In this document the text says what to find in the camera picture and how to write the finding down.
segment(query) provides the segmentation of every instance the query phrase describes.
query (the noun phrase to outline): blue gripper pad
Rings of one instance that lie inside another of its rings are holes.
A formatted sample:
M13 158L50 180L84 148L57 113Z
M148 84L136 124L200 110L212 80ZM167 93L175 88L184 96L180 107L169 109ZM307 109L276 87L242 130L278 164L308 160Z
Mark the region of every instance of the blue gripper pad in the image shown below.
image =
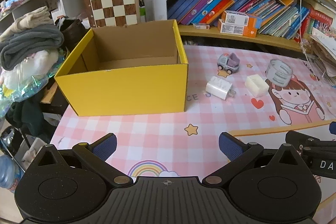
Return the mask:
M235 160L236 158L238 158L241 154L245 152L242 146L240 146L239 144L231 140L229 136L226 136L223 133L219 135L218 144L219 144L219 149L224 153L225 156L227 156L227 158L230 161Z
M96 145L92 149L92 153L103 161L106 161L117 149L117 137L112 134L106 140Z
M336 122L331 122L329 125L329 132L336 135Z

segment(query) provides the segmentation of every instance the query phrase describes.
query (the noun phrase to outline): gray blanket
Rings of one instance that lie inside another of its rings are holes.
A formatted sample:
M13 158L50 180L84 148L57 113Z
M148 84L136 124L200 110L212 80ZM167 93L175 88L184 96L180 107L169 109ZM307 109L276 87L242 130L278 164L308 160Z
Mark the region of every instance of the gray blanket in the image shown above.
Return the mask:
M59 48L64 41L63 34L55 25L41 25L16 33L0 43L0 63L5 70L13 70L29 55Z

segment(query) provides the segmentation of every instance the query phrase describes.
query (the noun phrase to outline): rainbow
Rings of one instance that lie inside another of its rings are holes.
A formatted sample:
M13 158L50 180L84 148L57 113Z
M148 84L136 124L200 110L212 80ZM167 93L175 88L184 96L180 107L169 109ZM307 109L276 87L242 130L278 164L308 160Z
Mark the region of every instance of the rainbow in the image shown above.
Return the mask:
M162 171L168 171L167 168L155 160L143 160L133 165L128 172L129 177L137 176L155 176L158 177Z

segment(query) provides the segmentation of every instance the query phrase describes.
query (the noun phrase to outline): blue water bottle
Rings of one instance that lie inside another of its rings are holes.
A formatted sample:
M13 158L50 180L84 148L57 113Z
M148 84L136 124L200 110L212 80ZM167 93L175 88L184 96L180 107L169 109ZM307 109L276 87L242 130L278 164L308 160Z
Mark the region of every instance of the blue water bottle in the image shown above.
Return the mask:
M0 156L0 187L14 193L21 177L21 168L7 155Z

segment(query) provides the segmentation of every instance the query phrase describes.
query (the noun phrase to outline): clear tape roll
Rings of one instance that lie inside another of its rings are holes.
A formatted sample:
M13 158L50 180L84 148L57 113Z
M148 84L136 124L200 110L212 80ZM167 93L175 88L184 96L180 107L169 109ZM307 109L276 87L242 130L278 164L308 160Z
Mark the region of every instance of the clear tape roll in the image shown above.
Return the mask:
M272 59L266 70L266 77L273 84L280 87L285 87L288 85L293 75L292 68L278 59Z

